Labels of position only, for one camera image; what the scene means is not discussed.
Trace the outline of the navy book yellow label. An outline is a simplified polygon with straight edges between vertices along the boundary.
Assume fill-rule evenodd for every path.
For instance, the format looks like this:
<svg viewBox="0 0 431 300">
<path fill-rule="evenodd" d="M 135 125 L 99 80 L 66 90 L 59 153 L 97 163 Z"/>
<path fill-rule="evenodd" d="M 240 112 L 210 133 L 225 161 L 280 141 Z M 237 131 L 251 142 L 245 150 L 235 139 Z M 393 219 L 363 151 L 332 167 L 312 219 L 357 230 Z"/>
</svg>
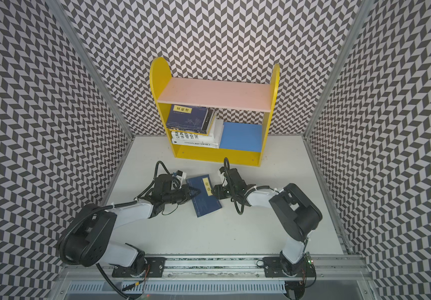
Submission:
<svg viewBox="0 0 431 300">
<path fill-rule="evenodd" d="M 211 107 L 173 104 L 166 126 L 172 131 L 208 135 L 215 117 L 216 112 Z"/>
<path fill-rule="evenodd" d="M 186 183 L 190 188 L 200 191 L 197 196 L 192 198 L 192 203 L 198 218 L 222 208 L 221 202 L 212 193 L 209 175 L 188 178 L 186 179 Z"/>
</svg>

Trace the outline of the white thin book small text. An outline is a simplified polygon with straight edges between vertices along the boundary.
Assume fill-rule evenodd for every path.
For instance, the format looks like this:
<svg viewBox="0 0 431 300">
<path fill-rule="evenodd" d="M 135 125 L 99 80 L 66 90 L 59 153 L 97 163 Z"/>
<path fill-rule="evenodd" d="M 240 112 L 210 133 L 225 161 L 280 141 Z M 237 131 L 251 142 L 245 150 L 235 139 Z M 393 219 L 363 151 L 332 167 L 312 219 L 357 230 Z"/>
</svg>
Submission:
<svg viewBox="0 0 431 300">
<path fill-rule="evenodd" d="M 188 141 L 188 140 L 181 140 L 181 139 L 173 139 L 172 143 L 173 143 L 173 145 L 180 145 L 180 146 L 194 146 L 194 147 L 219 149 L 218 144 L 200 142 L 200 141 Z"/>
</svg>

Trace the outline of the white book black bold text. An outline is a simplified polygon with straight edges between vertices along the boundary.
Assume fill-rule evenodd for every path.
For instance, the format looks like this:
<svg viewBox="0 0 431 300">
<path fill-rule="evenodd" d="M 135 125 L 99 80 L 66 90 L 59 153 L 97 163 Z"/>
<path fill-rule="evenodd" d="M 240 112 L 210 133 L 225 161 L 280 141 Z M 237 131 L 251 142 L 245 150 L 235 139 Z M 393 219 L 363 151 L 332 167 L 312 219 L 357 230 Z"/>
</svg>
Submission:
<svg viewBox="0 0 431 300">
<path fill-rule="evenodd" d="M 195 141 L 202 143 L 210 143 L 219 145 L 221 142 L 222 134 L 224 129 L 224 121 L 221 119 L 216 119 L 214 124 L 211 126 L 208 135 L 194 134 L 182 131 L 172 131 L 171 136 L 173 139 Z"/>
</svg>

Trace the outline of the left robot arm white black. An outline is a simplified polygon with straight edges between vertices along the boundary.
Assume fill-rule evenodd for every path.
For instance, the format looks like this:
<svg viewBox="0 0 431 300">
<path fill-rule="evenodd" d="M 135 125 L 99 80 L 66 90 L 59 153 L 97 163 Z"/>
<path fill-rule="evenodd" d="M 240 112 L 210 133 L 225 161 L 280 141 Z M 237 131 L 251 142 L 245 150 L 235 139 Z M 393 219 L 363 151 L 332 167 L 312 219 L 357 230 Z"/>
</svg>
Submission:
<svg viewBox="0 0 431 300">
<path fill-rule="evenodd" d="M 67 265 L 85 267 L 100 263 L 142 268 L 145 252 L 127 243 L 111 240 L 115 229 L 161 214 L 165 205 L 182 205 L 201 190 L 182 184 L 178 176 L 162 174 L 129 202 L 98 206 L 88 204 L 76 215 L 57 244 L 59 257 Z"/>
</svg>

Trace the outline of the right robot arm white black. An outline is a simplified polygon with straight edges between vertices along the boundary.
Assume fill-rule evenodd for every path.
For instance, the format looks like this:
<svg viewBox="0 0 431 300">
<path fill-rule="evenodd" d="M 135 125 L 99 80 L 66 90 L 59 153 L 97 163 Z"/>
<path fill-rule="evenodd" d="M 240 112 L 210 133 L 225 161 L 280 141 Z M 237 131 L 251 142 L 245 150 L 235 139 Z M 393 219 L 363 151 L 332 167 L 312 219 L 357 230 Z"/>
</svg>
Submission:
<svg viewBox="0 0 431 300">
<path fill-rule="evenodd" d="M 230 199 L 239 215 L 246 207 L 273 210 L 288 238 L 279 259 L 283 273 L 294 277 L 311 261 L 305 257 L 309 237 L 323 219 L 319 208 L 296 185 L 277 190 L 268 185 L 246 184 L 236 168 L 219 169 L 221 184 L 212 188 L 219 200 Z"/>
</svg>

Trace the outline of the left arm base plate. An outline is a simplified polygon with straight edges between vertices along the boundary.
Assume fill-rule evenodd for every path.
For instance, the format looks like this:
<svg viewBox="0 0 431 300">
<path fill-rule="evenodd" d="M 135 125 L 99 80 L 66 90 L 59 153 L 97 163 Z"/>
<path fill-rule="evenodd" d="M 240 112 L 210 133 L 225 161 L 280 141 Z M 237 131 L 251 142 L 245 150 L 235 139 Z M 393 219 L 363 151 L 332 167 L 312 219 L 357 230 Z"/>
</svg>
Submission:
<svg viewBox="0 0 431 300">
<path fill-rule="evenodd" d="M 161 278 L 164 272 L 166 258 L 162 256 L 137 259 L 132 266 L 115 266 L 113 278 Z"/>
</svg>

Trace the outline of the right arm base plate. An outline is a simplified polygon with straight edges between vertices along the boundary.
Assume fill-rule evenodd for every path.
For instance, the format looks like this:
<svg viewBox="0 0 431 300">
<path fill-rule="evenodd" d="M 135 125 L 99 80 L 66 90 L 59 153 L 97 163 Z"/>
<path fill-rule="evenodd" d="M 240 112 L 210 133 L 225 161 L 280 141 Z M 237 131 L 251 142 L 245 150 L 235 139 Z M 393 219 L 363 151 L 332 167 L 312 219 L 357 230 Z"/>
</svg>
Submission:
<svg viewBox="0 0 431 300">
<path fill-rule="evenodd" d="M 264 257 L 262 259 L 267 278 L 314 278 L 316 271 L 311 258 L 303 257 L 297 263 L 291 263 L 284 256 Z"/>
</svg>

